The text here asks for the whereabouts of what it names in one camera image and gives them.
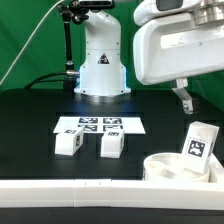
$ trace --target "white cube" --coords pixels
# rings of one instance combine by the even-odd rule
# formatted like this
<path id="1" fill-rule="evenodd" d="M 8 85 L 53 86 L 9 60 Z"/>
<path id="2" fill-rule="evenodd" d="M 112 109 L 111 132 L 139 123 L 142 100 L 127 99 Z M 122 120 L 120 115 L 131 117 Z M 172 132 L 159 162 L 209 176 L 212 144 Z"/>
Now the white cube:
<path id="1" fill-rule="evenodd" d="M 109 129 L 101 141 L 101 157 L 119 158 L 124 147 L 124 130 Z"/>
<path id="2" fill-rule="evenodd" d="M 55 154 L 72 156 L 83 144 L 83 127 L 66 127 L 56 135 Z"/>
<path id="3" fill-rule="evenodd" d="M 203 174 L 208 166 L 219 127 L 193 122 L 190 124 L 184 143 L 184 167 Z"/>

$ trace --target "white container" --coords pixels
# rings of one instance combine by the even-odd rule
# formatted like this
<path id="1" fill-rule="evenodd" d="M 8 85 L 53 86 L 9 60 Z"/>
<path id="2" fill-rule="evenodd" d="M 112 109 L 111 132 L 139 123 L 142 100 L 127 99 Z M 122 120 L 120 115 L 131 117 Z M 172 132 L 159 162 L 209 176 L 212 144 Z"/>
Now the white container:
<path id="1" fill-rule="evenodd" d="M 159 153 L 144 160 L 144 177 L 146 181 L 182 181 L 208 182 L 209 166 L 200 174 L 184 168 L 184 156 L 179 153 Z"/>

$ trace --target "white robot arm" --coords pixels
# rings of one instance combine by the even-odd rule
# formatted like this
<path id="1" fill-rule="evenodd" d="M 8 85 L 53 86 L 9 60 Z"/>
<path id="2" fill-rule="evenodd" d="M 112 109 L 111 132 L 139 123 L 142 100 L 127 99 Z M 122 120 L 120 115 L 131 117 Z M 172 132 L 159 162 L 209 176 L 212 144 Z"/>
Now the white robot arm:
<path id="1" fill-rule="evenodd" d="M 102 11 L 114 6 L 114 0 L 73 0 L 69 4 L 72 21 L 84 22 L 86 34 L 86 60 L 80 68 L 79 84 L 74 92 L 94 102 L 120 100 L 131 91 L 126 87 L 126 68 L 120 61 L 120 23 Z"/>
<path id="2" fill-rule="evenodd" d="M 205 2 L 192 4 L 192 12 L 149 20 L 134 37 L 137 79 L 145 85 L 173 81 L 187 114 L 198 110 L 184 89 L 187 77 L 224 69 L 224 1 Z M 141 24 L 144 18 L 138 19 Z"/>

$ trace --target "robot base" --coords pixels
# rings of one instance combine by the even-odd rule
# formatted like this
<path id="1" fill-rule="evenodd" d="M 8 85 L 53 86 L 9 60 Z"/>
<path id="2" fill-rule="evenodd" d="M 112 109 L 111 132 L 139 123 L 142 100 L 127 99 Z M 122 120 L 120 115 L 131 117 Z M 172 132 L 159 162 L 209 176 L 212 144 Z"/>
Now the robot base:
<path id="1" fill-rule="evenodd" d="M 120 95 L 114 95 L 114 96 L 87 95 L 84 93 L 75 92 L 75 97 L 77 99 L 86 100 L 86 101 L 90 101 L 94 103 L 114 103 L 114 102 L 120 102 L 120 101 L 130 99 L 131 91 L 122 93 Z"/>

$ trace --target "black tabletop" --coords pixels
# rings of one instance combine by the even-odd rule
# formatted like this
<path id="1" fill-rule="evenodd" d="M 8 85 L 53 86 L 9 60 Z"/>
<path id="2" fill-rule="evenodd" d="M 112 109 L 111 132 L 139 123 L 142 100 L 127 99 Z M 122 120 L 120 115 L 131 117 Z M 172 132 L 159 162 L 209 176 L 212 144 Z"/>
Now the black tabletop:
<path id="1" fill-rule="evenodd" d="M 195 95 L 200 112 L 186 115 L 171 91 L 132 91 L 130 99 L 92 103 L 62 90 L 14 89 L 0 95 L 0 179 L 142 179 L 143 160 L 154 153 L 181 152 L 190 123 L 217 125 L 214 154 L 224 160 L 224 112 Z M 60 116 L 140 117 L 145 135 L 126 134 L 120 159 L 100 157 L 103 134 L 85 134 L 74 156 L 55 155 L 53 130 Z M 130 208 L 1 209 L 5 222 L 61 223 L 223 223 L 224 213 Z"/>

